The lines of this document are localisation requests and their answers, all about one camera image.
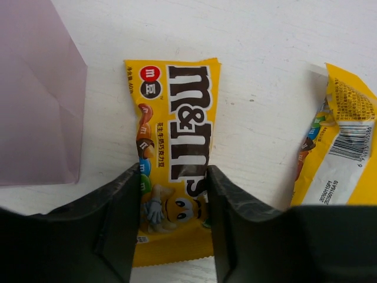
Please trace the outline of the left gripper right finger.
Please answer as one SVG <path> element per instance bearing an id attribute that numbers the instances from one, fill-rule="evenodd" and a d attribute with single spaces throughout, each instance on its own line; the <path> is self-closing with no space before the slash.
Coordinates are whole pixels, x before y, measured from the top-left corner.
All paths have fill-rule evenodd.
<path id="1" fill-rule="evenodd" d="M 375 282 L 375 206 L 282 212 L 207 171 L 218 282 Z"/>

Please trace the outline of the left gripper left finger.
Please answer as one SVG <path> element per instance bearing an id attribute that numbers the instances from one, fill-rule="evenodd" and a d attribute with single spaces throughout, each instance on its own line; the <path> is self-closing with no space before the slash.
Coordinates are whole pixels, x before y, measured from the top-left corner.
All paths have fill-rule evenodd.
<path id="1" fill-rule="evenodd" d="M 134 164 L 48 214 L 1 209 L 1 281 L 128 282 L 137 243 L 139 182 Z"/>

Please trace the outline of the yellow snack bar wrapper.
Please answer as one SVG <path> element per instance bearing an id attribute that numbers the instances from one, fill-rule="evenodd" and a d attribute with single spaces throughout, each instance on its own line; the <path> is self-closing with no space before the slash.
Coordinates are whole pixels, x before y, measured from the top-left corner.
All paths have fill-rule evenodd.
<path id="1" fill-rule="evenodd" d="M 326 68 L 326 97 L 299 151 L 291 205 L 375 205 L 376 95 L 357 75 Z"/>

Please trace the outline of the yellow M&M packet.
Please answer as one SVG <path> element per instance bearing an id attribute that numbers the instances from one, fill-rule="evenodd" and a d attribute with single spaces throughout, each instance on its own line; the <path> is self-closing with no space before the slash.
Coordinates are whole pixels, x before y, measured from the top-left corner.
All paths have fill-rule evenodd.
<path id="1" fill-rule="evenodd" d="M 221 65 L 126 60 L 137 116 L 140 227 L 135 267 L 213 255 L 206 175 Z"/>

